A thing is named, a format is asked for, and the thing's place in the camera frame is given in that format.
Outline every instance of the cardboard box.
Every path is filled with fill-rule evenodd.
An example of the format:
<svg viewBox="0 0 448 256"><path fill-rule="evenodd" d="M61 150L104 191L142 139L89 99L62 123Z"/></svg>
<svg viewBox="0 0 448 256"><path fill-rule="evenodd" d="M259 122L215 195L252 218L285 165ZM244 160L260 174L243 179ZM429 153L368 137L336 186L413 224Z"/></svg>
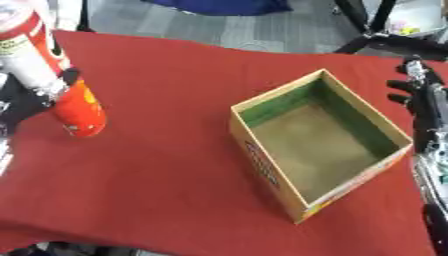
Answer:
<svg viewBox="0 0 448 256"><path fill-rule="evenodd" d="M326 70L231 112L231 133L295 223L387 169L412 144Z"/></svg>

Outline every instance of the robotic hand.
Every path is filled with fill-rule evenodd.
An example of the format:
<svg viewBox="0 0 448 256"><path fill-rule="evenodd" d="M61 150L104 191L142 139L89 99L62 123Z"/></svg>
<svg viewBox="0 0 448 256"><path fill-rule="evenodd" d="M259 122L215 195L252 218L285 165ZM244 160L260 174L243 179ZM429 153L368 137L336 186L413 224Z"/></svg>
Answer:
<svg viewBox="0 0 448 256"><path fill-rule="evenodd" d="M48 95L25 88L14 75L1 75L6 79L0 85L0 176L13 158L9 142L20 122L54 105ZM71 86L78 77L79 71L70 68L62 72L60 79Z"/></svg>
<svg viewBox="0 0 448 256"><path fill-rule="evenodd" d="M413 115L413 176L423 201L423 219L437 255L448 255L448 90L419 57L405 59L397 71L408 81L388 81L407 96L389 94Z"/></svg>

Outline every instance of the red cloth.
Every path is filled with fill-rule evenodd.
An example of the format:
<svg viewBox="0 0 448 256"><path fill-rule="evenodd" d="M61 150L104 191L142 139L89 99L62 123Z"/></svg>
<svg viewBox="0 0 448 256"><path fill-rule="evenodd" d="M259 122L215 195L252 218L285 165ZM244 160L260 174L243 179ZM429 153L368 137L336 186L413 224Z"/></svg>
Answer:
<svg viewBox="0 0 448 256"><path fill-rule="evenodd" d="M327 68L409 132L409 115L386 99L399 59L59 39L108 126L74 139L49 114L22 125L0 179L0 251L65 240L181 255L432 255L409 158L295 226L228 131L231 105Z"/></svg>

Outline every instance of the box wall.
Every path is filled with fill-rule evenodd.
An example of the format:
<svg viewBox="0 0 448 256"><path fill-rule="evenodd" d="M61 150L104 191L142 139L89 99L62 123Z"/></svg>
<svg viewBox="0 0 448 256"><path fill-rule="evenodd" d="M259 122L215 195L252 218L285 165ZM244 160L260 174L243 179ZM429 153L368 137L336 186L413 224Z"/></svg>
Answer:
<svg viewBox="0 0 448 256"><path fill-rule="evenodd" d="M298 217L302 215L307 207L304 200L234 111L232 111L230 131L244 153L251 160L257 174L283 204L288 215L294 221L298 221Z"/></svg>

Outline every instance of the red can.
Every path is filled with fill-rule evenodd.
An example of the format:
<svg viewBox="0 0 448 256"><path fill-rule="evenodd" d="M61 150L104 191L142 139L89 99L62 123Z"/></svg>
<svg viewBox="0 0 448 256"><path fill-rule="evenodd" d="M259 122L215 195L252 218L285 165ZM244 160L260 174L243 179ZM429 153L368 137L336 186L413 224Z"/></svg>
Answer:
<svg viewBox="0 0 448 256"><path fill-rule="evenodd" d="M0 61L25 87L54 99L52 112L72 135L92 136L104 128L104 110L84 79L71 87L59 79L70 60L26 1L0 0Z"/></svg>

